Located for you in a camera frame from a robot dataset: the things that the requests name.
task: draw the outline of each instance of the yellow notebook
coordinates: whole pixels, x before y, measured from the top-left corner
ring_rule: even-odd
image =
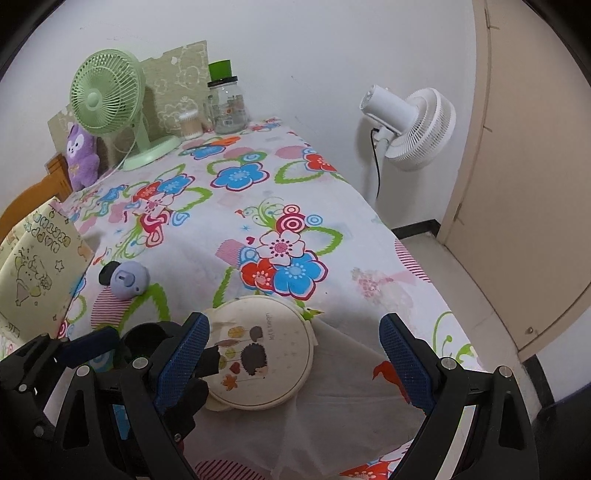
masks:
[[[27,215],[0,245],[0,335],[55,338],[93,256],[57,199]]]

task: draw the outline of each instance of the lavender toy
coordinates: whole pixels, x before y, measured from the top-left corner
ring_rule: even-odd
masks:
[[[99,156],[96,154],[96,139],[78,124],[73,125],[68,135],[66,157],[75,192],[97,181]]]

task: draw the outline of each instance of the green jar lid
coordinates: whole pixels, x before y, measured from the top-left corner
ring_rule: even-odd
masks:
[[[220,60],[210,63],[209,74],[212,78],[212,82],[231,77],[232,65],[230,65],[230,60]]]

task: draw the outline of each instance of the round container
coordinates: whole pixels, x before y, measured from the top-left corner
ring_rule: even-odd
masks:
[[[199,118],[199,110],[189,110],[178,116],[178,122],[181,126],[181,134],[185,140],[201,137],[203,135],[203,125]]]
[[[294,395],[304,384],[314,354],[310,322],[267,296],[232,300],[208,315],[208,347],[217,345],[220,371],[206,377],[210,410],[264,410]]]

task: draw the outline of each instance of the metal screw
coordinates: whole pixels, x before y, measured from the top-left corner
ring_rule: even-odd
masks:
[[[148,359],[144,356],[139,356],[133,361],[131,365],[133,365],[133,367],[137,370],[142,370],[148,365]]]
[[[443,368],[447,368],[448,370],[453,370],[457,367],[457,362],[449,356],[442,358],[441,364],[443,365]]]
[[[499,373],[505,378],[511,378],[513,376],[513,370],[506,365],[501,365],[499,367]]]
[[[79,377],[85,377],[89,372],[90,367],[88,365],[82,365],[81,367],[78,367],[78,370],[76,370],[76,375]]]

